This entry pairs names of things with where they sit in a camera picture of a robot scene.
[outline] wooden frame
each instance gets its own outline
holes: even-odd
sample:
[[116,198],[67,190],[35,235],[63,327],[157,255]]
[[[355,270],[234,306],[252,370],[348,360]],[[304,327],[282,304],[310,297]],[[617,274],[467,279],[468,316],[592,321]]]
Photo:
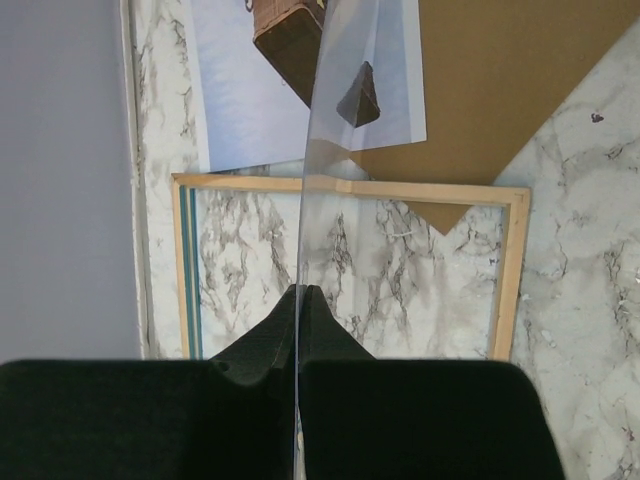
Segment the wooden frame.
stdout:
[[[402,200],[455,205],[483,205],[505,210],[503,240],[495,292],[489,358],[508,361],[527,238],[531,191],[528,188],[424,183],[350,181],[317,175],[307,177],[307,188],[358,198]],[[299,178],[246,177],[214,174],[173,175],[173,218],[176,240],[178,296],[182,349],[185,357],[202,356],[199,338],[199,292],[188,289],[197,281],[197,258],[193,249],[195,235],[194,190],[211,188],[261,193],[302,191]]]

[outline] white wall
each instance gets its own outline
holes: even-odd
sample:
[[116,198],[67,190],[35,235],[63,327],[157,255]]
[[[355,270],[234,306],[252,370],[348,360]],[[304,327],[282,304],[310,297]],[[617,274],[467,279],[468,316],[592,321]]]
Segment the white wall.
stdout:
[[0,2],[0,362],[139,357],[116,0]]

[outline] clear acrylic sheet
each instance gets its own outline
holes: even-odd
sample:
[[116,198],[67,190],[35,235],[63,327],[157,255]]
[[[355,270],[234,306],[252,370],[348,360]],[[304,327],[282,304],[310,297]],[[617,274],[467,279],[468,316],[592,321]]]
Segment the clear acrylic sheet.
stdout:
[[[406,14],[415,2],[327,3],[304,161],[297,312],[301,287],[318,285],[336,320],[377,358],[486,358],[500,209],[471,209],[445,237],[402,202],[334,191],[339,179],[368,179],[350,157],[381,130],[356,127],[366,99],[355,95],[354,101],[353,92],[369,88],[362,75],[365,62],[372,67],[373,85],[386,74],[398,54],[397,43],[392,50],[394,42],[388,41],[397,32],[390,22],[406,19],[402,9]],[[345,102],[349,92],[351,101]],[[376,91],[382,116],[389,112],[386,92]],[[456,328],[447,328],[446,322]],[[298,429],[302,449],[300,422]],[[303,478],[302,464],[303,454],[297,452],[297,478]]]

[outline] photograph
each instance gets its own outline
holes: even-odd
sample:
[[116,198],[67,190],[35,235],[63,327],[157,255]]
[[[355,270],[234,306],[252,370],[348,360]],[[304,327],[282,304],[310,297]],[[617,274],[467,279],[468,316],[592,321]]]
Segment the photograph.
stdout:
[[[202,172],[304,158],[330,2],[187,0],[185,29]],[[332,89],[339,95],[318,94],[318,102],[326,98],[335,113],[335,120],[323,120],[351,124],[351,150],[425,141],[418,0],[355,4],[355,15],[367,8],[362,18],[372,18],[366,48],[344,55],[353,64],[329,65],[338,69]],[[337,35],[333,48],[352,47],[358,18],[343,25],[352,35]],[[324,51],[331,48],[325,45]],[[357,114],[348,118],[354,117],[349,113],[353,105],[358,105]]]

